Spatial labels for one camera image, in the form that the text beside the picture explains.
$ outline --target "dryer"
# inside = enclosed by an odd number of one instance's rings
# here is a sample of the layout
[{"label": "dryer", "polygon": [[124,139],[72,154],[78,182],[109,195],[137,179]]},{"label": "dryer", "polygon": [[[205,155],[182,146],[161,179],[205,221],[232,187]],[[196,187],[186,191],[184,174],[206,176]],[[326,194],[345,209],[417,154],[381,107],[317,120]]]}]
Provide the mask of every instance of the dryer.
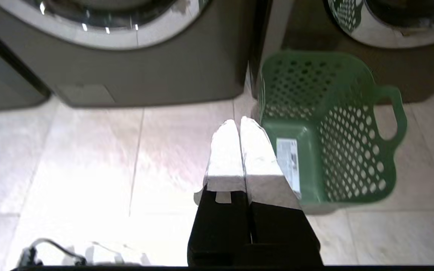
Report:
[{"label": "dryer", "polygon": [[252,0],[0,0],[0,40],[70,106],[232,98]]}]

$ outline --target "washer door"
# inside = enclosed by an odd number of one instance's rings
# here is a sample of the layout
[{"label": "washer door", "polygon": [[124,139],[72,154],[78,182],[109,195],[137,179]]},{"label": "washer door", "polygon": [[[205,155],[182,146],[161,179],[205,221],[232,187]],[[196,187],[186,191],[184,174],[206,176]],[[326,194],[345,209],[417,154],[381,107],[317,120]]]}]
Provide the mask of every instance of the washer door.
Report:
[{"label": "washer door", "polygon": [[184,31],[206,0],[0,0],[0,7],[37,29],[71,43],[129,50]]}]

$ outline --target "white label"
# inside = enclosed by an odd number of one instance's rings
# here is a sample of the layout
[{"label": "white label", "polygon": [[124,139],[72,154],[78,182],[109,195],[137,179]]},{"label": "white label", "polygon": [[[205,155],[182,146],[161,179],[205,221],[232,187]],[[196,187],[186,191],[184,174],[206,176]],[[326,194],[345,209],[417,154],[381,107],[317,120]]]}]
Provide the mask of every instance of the white label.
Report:
[{"label": "white label", "polygon": [[277,139],[277,163],[294,192],[301,192],[299,182],[298,141],[296,139]]}]

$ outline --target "washing machine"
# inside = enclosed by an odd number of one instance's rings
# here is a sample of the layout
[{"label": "washing machine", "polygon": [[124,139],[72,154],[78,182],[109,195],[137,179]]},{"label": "washing machine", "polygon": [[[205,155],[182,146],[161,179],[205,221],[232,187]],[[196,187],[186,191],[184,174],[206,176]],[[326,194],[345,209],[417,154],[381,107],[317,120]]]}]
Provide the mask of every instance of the washing machine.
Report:
[{"label": "washing machine", "polygon": [[0,0],[0,40],[73,107],[243,91],[252,0]]}]

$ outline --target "plastic laundry basket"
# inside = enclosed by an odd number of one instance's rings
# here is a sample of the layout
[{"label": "plastic laundry basket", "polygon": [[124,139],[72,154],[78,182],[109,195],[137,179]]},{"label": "plastic laundry basket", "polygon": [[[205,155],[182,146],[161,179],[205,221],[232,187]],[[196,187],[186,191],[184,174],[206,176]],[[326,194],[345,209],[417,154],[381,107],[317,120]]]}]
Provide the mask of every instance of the plastic laundry basket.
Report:
[{"label": "plastic laundry basket", "polygon": [[[295,140],[303,205],[375,202],[391,193],[407,126],[396,87],[376,86],[366,64],[345,53],[277,53],[261,72],[260,123],[274,151],[278,139]],[[373,112],[384,98],[397,123],[390,140],[380,137]]]}]

